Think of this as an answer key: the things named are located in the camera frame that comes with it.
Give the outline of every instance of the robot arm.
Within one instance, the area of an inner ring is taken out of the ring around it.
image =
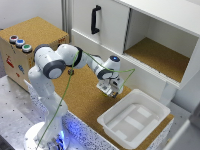
[[[110,58],[104,63],[100,56],[90,56],[84,53],[80,48],[68,44],[62,44],[56,51],[53,51],[48,45],[40,45],[35,49],[35,66],[29,71],[29,79],[40,97],[47,97],[54,92],[54,86],[51,79],[56,79],[65,70],[66,66],[72,67],[74,57],[79,52],[74,68],[79,69],[86,64],[97,76],[99,83],[97,87],[108,96],[115,97],[123,91],[123,79],[119,76],[120,59],[116,56]]]

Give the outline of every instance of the door handle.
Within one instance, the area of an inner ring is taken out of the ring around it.
[[[96,5],[96,8],[92,10],[92,20],[91,20],[91,31],[92,34],[98,33],[100,30],[96,28],[96,12],[101,10],[101,7]]]

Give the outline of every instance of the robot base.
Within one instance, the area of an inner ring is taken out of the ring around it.
[[[24,137],[24,150],[36,150],[37,147],[37,142],[35,142],[34,138],[36,137],[37,133],[39,130],[42,128],[44,125],[44,122],[40,122],[32,126],[25,134]],[[66,145],[69,145],[70,139],[65,138],[65,143]],[[45,147],[38,147],[37,150],[49,150],[48,146]]]

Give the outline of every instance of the brown box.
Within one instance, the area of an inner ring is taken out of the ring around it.
[[[24,79],[28,79],[28,71],[34,66],[34,52],[23,53],[22,49],[16,48],[9,43],[9,38],[17,35],[25,40],[26,44],[34,49],[40,44],[49,44],[56,50],[60,44],[69,43],[69,35],[53,26],[40,17],[35,17],[0,31],[0,51],[7,75],[28,90]]]

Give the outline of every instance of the white container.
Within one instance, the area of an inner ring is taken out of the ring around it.
[[[135,89],[103,113],[97,121],[119,145],[135,149],[169,113],[169,108]]]

